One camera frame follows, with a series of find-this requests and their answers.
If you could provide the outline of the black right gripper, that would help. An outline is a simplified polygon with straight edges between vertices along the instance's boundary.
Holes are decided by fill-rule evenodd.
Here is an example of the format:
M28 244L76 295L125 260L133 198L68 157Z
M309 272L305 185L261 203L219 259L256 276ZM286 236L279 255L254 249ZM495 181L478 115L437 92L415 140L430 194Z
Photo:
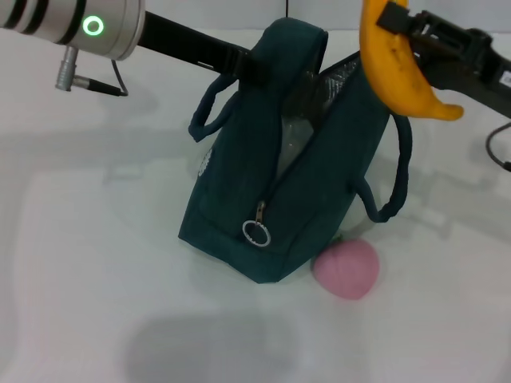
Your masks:
M463 29L435 14L410 14L387 2L377 25L392 34L410 34L419 68L436 89L461 93L503 116L510 116L510 60L483 30Z

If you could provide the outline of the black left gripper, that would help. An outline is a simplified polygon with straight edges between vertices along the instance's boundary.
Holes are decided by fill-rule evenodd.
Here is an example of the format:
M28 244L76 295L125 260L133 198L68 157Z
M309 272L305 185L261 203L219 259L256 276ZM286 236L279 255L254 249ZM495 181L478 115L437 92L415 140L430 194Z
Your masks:
M267 52L248 51L148 11L137 44L217 73L238 76L248 84L266 84L273 76L272 57Z

